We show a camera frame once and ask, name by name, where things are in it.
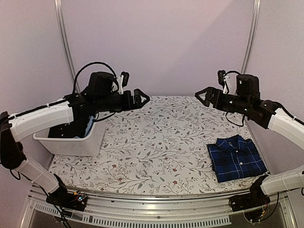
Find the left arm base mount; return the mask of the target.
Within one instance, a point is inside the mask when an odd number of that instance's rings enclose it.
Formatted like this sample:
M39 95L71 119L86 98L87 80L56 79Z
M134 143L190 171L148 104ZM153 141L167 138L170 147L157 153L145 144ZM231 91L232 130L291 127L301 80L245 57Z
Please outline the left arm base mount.
M65 188L58 188L48 194L46 202L62 208L85 211L87 200L87 194L81 193L79 190L71 193Z

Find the blue plaid long sleeve shirt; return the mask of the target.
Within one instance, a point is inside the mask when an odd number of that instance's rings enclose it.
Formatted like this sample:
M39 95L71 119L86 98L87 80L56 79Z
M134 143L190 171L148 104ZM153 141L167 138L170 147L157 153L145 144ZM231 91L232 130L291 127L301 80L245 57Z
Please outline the blue plaid long sleeve shirt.
M212 170L219 183L256 177L267 172L267 168L251 139L240 135L218 138L208 144Z

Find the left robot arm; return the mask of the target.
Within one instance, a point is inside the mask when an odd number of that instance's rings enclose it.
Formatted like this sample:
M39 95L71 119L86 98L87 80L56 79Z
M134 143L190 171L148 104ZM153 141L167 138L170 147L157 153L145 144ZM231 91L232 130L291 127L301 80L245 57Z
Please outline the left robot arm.
M136 110L144 107L150 98L140 89L124 90L129 74L119 76L110 72L93 72L88 85L77 93L17 114L0 115L0 163L15 170L31 182L41 186L60 206L67 206L71 197L56 175L26 156L21 141L35 133L48 130L50 139L82 139L88 125L98 122L96 115Z

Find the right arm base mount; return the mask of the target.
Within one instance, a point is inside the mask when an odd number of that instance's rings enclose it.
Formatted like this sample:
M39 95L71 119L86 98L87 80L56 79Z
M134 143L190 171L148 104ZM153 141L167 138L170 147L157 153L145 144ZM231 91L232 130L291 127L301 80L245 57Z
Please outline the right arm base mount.
M262 181L268 175L259 177L249 188L249 193L234 195L229 198L229 206L232 211L241 211L246 209L252 209L259 206L266 206L265 209L260 209L258 212L246 212L245 218L252 223L260 222L265 215L269 203L269 196L265 195L261 189Z

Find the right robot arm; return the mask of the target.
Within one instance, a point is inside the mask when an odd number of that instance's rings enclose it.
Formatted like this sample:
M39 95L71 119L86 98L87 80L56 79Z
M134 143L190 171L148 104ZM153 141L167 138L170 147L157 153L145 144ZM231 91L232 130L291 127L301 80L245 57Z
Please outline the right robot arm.
M236 94L229 90L228 73L218 71L218 83L223 87L207 87L195 93L195 97L206 107L238 113L247 117L264 129L275 132L291 141L301 149L304 147L304 123L291 115L279 102L262 100L259 91L259 79L249 74L237 74ZM249 207L256 207L263 201L264 195L303 188L304 167L260 178L251 186L246 195Z

